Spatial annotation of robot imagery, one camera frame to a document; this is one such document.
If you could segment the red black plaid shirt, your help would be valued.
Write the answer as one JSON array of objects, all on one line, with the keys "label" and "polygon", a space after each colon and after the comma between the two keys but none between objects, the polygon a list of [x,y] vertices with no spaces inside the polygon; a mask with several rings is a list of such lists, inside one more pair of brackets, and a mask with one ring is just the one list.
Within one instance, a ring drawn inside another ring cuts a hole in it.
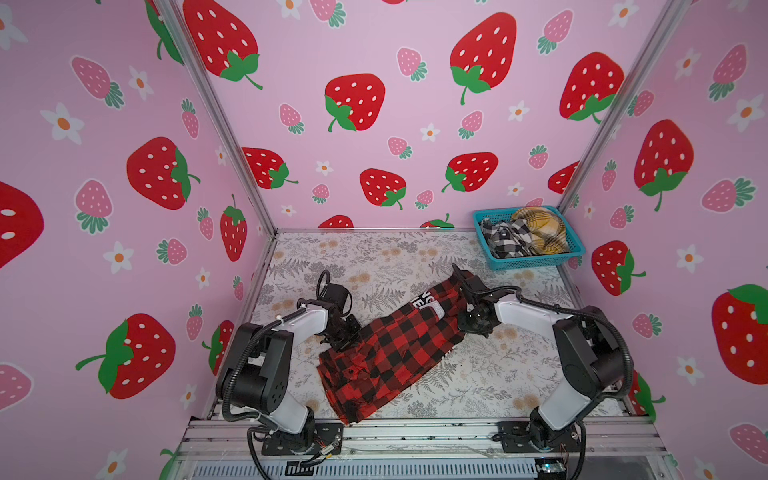
[{"label": "red black plaid shirt", "polygon": [[415,384],[464,340],[467,302],[451,276],[362,327],[351,346],[319,355],[329,405],[345,425],[369,418]]}]

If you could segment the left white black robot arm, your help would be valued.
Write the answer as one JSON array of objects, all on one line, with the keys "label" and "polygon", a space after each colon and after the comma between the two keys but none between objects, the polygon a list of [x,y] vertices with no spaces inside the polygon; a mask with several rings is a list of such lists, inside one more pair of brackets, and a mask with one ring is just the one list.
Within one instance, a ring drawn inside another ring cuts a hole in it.
[{"label": "left white black robot arm", "polygon": [[314,448],[314,413],[289,392],[292,350],[320,336],[340,351],[359,338],[361,325],[329,302],[302,303],[267,325],[243,324],[236,330],[220,367],[216,396],[227,422],[253,420],[274,444],[292,453]]}]

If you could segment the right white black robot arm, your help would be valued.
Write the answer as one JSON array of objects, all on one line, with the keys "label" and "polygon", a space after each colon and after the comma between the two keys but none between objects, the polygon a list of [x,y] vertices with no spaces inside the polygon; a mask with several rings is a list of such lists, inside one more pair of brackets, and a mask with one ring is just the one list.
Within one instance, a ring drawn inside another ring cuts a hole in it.
[{"label": "right white black robot arm", "polygon": [[452,268],[467,303],[458,314],[460,331],[487,337],[499,325],[512,325],[556,346],[563,380],[532,410],[517,436],[521,443],[542,452],[556,449],[602,401],[628,394],[633,359],[623,336],[599,308],[546,304],[525,297],[516,286],[489,288],[457,265]]}]

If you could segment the black white plaid shirt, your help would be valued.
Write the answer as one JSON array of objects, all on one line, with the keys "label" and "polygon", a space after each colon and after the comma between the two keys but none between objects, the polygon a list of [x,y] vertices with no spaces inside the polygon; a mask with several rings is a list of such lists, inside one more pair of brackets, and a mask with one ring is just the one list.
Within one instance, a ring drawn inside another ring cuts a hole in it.
[{"label": "black white plaid shirt", "polygon": [[479,226],[493,258],[507,260],[535,254],[532,232],[524,219],[493,223],[485,218]]}]

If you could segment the yellow plaid shirt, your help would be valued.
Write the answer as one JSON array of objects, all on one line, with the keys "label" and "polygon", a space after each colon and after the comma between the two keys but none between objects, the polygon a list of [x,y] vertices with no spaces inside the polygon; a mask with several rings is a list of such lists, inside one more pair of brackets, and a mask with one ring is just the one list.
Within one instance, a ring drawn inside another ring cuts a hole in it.
[{"label": "yellow plaid shirt", "polygon": [[564,221],[544,207],[525,207],[512,214],[511,220],[524,219],[533,236],[534,255],[558,255],[570,252]]}]

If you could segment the teal plastic basket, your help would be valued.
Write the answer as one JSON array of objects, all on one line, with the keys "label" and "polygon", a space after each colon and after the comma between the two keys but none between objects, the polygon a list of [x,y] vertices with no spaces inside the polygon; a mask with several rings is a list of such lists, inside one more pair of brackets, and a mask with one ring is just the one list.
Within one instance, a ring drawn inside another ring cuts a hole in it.
[{"label": "teal plastic basket", "polygon": [[472,220],[494,271],[555,267],[585,254],[583,243],[554,207],[478,210]]}]

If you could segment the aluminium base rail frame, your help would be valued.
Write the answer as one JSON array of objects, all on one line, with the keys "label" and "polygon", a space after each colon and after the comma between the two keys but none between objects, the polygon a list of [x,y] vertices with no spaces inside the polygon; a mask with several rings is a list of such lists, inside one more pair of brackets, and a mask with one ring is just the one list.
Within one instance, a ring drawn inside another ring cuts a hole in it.
[{"label": "aluminium base rail frame", "polygon": [[520,418],[375,419],[349,427],[321,420],[337,444],[321,463],[262,453],[244,424],[193,421],[165,479],[680,479],[656,428],[640,417],[589,417],[540,452]]}]

